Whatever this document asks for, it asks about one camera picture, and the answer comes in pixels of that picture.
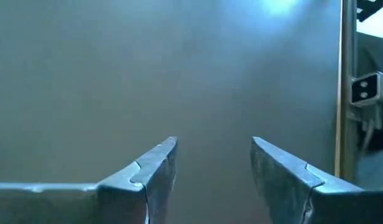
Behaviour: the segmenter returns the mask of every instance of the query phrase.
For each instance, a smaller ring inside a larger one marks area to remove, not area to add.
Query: metal gripper jaw
[[[164,223],[176,151],[170,137],[97,183],[0,183],[0,223]]]
[[[261,139],[251,166],[273,224],[383,223],[383,190],[365,191]]]

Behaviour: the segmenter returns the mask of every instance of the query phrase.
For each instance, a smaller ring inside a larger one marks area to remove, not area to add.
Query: gray wall
[[[265,223],[251,136],[332,172],[338,44],[335,0],[0,1],[0,181],[96,181],[176,135],[170,223]]]

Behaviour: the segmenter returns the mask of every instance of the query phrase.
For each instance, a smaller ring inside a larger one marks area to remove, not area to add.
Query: vertical metal rail
[[[341,1],[335,176],[349,182],[355,181],[357,163],[356,123],[348,119],[350,81],[357,68],[356,7],[356,0]]]

